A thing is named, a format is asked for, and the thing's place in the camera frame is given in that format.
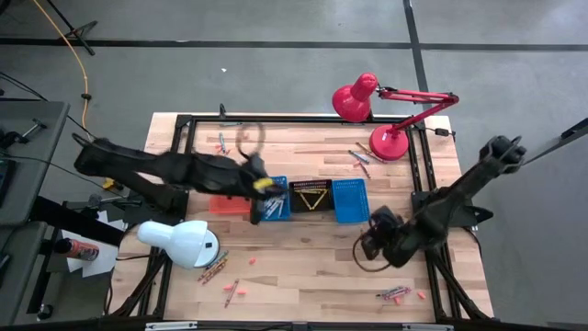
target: gray table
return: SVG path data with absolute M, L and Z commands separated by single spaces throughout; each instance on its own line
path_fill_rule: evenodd
M 47 129 L 31 135 L 29 143 L 15 143 L 7 152 L 50 162 L 68 109 L 69 106 L 62 102 L 1 101 L 0 127 L 3 131 L 24 133 L 34 124 L 33 118 L 47 125 Z M 15 175 L 0 208 L 0 247 L 6 244 L 4 253 L 11 256 L 0 287 L 0 325 L 12 324 L 17 315 L 47 229 L 47 224 L 43 222 L 27 223 L 47 168 L 48 165 L 42 162 L 18 160 Z
M 8 152 L 14 156 L 35 157 L 50 162 L 62 134 L 69 105 L 62 102 L 1 101 L 0 128 L 24 133 L 36 118 L 47 125 L 30 136 L 27 144 L 15 143 Z M 15 226 L 28 221 L 28 215 L 39 194 L 47 168 L 45 163 L 33 160 L 18 160 L 4 203 L 0 207 L 0 226 Z

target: gray floor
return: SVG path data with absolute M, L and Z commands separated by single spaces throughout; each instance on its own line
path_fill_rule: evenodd
M 93 38 L 151 40 L 408 42 L 402 0 L 56 0 L 75 23 L 97 19 Z M 588 42 L 583 0 L 414 0 L 421 42 L 582 44 Z M 54 38 L 34 4 L 16 1 L 0 17 L 0 36 Z M 115 143 L 142 148 L 155 111 L 333 112 L 333 91 L 371 71 L 389 86 L 416 89 L 409 50 L 337 49 L 79 49 L 94 96 L 88 129 Z M 453 91 L 460 103 L 445 113 L 458 132 L 462 169 L 495 134 L 523 135 L 531 153 L 586 117 L 586 52 L 424 51 L 430 90 Z M 63 47 L 0 46 L 0 70 L 45 97 L 72 104 L 81 117 L 83 81 Z M 8 95 L 25 94 L 5 86 Z M 374 100 L 374 111 L 414 114 L 419 107 Z M 67 123 L 53 161 L 73 170 L 79 148 Z M 54 168 L 42 194 L 80 200 L 96 188 Z M 485 207 L 482 192 L 477 202 Z M 544 314 L 510 238 L 492 221 L 481 226 L 484 267 L 498 317 L 544 325 Z M 54 295 L 52 320 L 98 315 L 106 292 L 79 274 Z

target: blue plastic basket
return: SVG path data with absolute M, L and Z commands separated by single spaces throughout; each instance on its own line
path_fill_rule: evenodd
M 368 194 L 363 179 L 333 181 L 334 214 L 339 223 L 369 220 Z
M 286 176 L 277 176 L 272 177 L 274 182 L 284 188 L 286 192 L 284 195 L 286 198 L 284 199 L 284 205 L 282 206 L 282 213 L 279 214 L 279 208 L 277 208 L 274 212 L 272 212 L 269 217 L 266 218 L 266 211 L 264 211 L 264 215 L 262 217 L 262 221 L 285 221 L 290 218 L 290 195 L 288 194 L 288 180 Z

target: white lamp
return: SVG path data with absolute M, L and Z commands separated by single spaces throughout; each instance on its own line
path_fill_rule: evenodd
M 169 258 L 186 269 L 210 264 L 219 254 L 219 239 L 204 221 L 188 221 L 169 226 L 154 221 L 142 223 L 139 241 L 165 250 Z

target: wooden table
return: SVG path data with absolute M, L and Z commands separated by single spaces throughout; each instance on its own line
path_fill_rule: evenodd
M 145 151 L 161 153 L 169 150 L 176 113 L 154 113 L 145 144 Z M 429 128 L 449 128 L 446 116 L 426 120 Z M 370 133 L 377 125 L 342 126 L 327 123 L 269 123 L 262 158 L 270 176 L 287 176 L 288 181 L 316 178 L 364 177 L 347 150 L 358 151 L 355 142 L 368 145 Z M 222 131 L 230 157 L 243 159 L 234 149 L 235 127 L 221 128 L 218 123 L 199 123 L 195 147 L 202 153 L 215 153 Z M 427 131 L 435 178 L 439 187 L 450 185 L 460 175 L 456 148 L 451 137 Z M 253 149 L 255 132 L 243 149 Z M 414 135 L 421 178 L 425 179 L 421 146 Z M 180 151 L 184 150 L 186 135 Z M 372 179 L 366 180 L 369 207 L 372 211 L 388 205 L 408 220 L 412 214 L 410 194 L 414 191 L 408 154 L 388 165 L 367 165 Z M 229 249 L 226 268 L 207 285 L 197 278 L 201 270 L 185 270 L 174 266 L 169 283 L 166 319 L 248 320 L 248 321 L 329 321 L 329 322 L 433 322 L 424 254 L 417 253 L 403 268 L 388 268 L 378 273 L 361 270 L 353 261 L 351 246 L 362 225 L 339 225 L 332 211 L 293 214 L 291 220 L 251 225 L 243 216 L 215 215 L 208 212 L 209 195 L 190 193 L 187 220 L 204 220 L 220 239 L 221 250 Z M 452 229 L 448 244 L 454 273 L 470 297 L 488 315 L 492 306 L 486 287 L 478 247 L 461 229 Z M 130 257 L 149 252 L 135 233 L 123 241 L 119 255 Z M 255 257 L 257 262 L 249 265 Z M 367 267 L 384 264 L 381 257 L 366 261 Z M 132 292 L 143 273 L 146 259 L 121 261 L 113 274 L 112 310 L 118 308 Z M 240 279 L 244 296 L 235 296 L 231 305 L 223 307 L 227 293 L 223 287 Z M 449 312 L 447 286 L 440 280 L 444 308 Z M 383 302 L 375 294 L 404 285 L 414 292 L 402 305 Z M 159 281 L 155 282 L 151 304 L 156 302 Z M 426 300 L 419 299 L 423 291 Z

